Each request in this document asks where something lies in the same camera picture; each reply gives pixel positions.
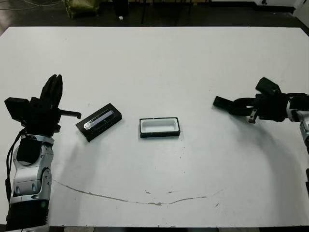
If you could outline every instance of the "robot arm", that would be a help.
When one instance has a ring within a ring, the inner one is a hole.
[[[25,128],[20,131],[7,157],[8,178],[5,181],[9,212],[6,231],[47,232],[53,160],[52,138],[59,132],[61,115],[81,118],[78,112],[62,111],[58,105],[62,96],[62,77],[53,75],[43,87],[40,98],[8,98],[5,100],[12,118]],[[19,147],[14,145],[21,137]],[[12,160],[16,173],[11,190]]]
[[[240,98],[230,101],[216,97],[213,105],[236,116],[248,116],[249,123],[257,117],[263,120],[282,122],[286,118],[300,122],[300,131],[309,153],[309,95],[305,93],[281,93],[278,85],[263,77],[257,84],[255,98]],[[306,170],[309,193],[309,169]]]

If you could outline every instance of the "cable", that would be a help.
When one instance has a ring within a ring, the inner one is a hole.
[[[46,2],[43,2],[42,4],[36,4],[30,1],[26,1],[26,0],[5,0],[5,1],[0,1],[0,3],[3,2],[12,2],[12,1],[21,1],[30,5],[33,5],[31,7],[27,7],[27,8],[17,8],[17,9],[13,9],[13,8],[0,8],[0,10],[4,10],[4,11],[23,11],[23,10],[30,10],[36,7],[42,7],[42,6],[55,6],[61,3],[61,0],[58,2],[55,2],[54,0],[49,0]]]
[[[12,158],[13,158],[13,152],[14,152],[14,146],[19,140],[19,138],[26,133],[26,128],[23,128],[15,138],[14,143],[12,144],[8,155],[6,157],[6,173],[7,173],[7,178],[5,180],[5,189],[6,189],[6,198],[8,199],[10,203],[10,198],[11,198],[11,193],[12,193],[12,187],[11,187],[11,180],[10,180],[10,173],[11,173],[11,167],[12,167]]]

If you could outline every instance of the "black box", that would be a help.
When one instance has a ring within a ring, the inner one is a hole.
[[[121,113],[109,103],[77,123],[76,126],[86,137],[87,141],[90,142],[121,119]]]
[[[140,137],[179,136],[180,126],[177,117],[140,118]]]

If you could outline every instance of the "crack on table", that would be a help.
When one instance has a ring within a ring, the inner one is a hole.
[[[105,195],[100,195],[100,194],[95,194],[95,193],[92,193],[92,192],[85,192],[85,191],[82,191],[82,190],[79,190],[79,189],[76,189],[76,188],[73,188],[71,186],[68,186],[68,185],[65,185],[65,184],[62,184],[56,180],[53,179],[53,181],[55,181],[57,184],[60,184],[68,189],[71,189],[73,191],[76,191],[76,192],[79,192],[79,193],[84,193],[84,194],[87,194],[87,195],[90,195],[90,196],[94,196],[94,197],[102,197],[102,198],[106,198],[106,199],[110,199],[110,200],[115,200],[115,201],[120,201],[120,202],[128,202],[128,203],[136,203],[136,204],[152,204],[152,205],[156,205],[156,206],[162,206],[162,205],[166,205],[166,204],[175,204],[175,203],[178,203],[178,202],[182,202],[182,201],[188,201],[188,200],[194,200],[194,199],[199,199],[199,198],[208,198],[209,196],[198,196],[198,197],[189,197],[189,198],[182,198],[182,199],[179,199],[179,200],[176,200],[174,202],[168,202],[168,203],[164,203],[164,202],[158,202],[158,203],[155,203],[155,202],[134,202],[134,201],[129,201],[129,200],[124,200],[124,199],[120,199],[120,198],[115,198],[115,197],[110,197],[110,196],[105,196]],[[220,192],[222,192],[224,189],[214,193],[213,195],[211,195],[210,197],[213,197],[217,194],[219,194]]]

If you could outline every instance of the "table surface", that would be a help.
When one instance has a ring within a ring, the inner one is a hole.
[[[263,76],[309,92],[309,39],[296,28],[9,28],[0,99],[38,97],[63,76],[59,108],[82,118],[112,103],[123,119],[88,143],[76,118],[54,135],[53,226],[309,225],[309,156],[298,123],[212,107],[255,95]],[[179,118],[179,138],[139,136],[139,119]],[[0,104],[0,223],[5,157],[21,126]]]

